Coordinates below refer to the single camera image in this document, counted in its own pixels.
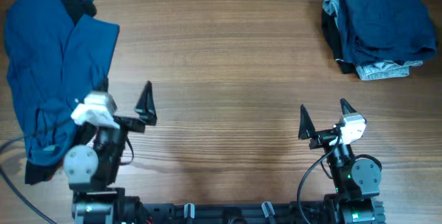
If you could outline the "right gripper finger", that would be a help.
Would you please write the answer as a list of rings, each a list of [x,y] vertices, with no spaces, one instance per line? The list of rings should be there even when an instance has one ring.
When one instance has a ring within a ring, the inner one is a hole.
[[[300,126],[298,131],[298,138],[306,140],[316,135],[316,129],[309,116],[308,110],[304,104],[300,106]]]
[[[340,105],[343,115],[356,112],[356,110],[350,105],[350,103],[345,98],[340,99]]]

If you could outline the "dark navy denim shorts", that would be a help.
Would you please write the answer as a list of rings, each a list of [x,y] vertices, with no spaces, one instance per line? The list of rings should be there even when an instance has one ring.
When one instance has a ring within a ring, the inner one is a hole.
[[[339,0],[343,59],[355,65],[431,59],[436,33],[421,0]]]

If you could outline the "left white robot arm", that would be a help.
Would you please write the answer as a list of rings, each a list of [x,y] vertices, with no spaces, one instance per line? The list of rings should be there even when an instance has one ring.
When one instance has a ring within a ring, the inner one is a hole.
[[[151,82],[146,82],[137,101],[136,118],[117,116],[116,110],[117,105],[107,91],[92,91],[71,115],[75,124],[96,128],[93,145],[82,142],[70,148],[63,161],[68,186],[73,191],[75,223],[153,222],[139,197],[126,196],[123,188],[111,187],[119,168],[125,165],[124,150],[133,147],[129,133],[143,133],[146,126],[157,122]]]

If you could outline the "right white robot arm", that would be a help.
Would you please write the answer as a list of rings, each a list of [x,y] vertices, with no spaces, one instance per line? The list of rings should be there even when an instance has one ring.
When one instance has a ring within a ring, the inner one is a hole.
[[[333,181],[335,192],[324,195],[321,212],[329,223],[381,223],[383,206],[375,201],[380,194],[383,166],[368,154],[355,155],[351,143],[363,137],[367,120],[350,103],[340,99],[342,115],[330,129],[316,130],[305,105],[300,106],[298,138],[308,140],[309,148],[322,149],[324,154],[303,174],[297,191],[298,211],[305,223],[315,220],[307,216],[302,205],[302,189],[310,173],[321,166]]]

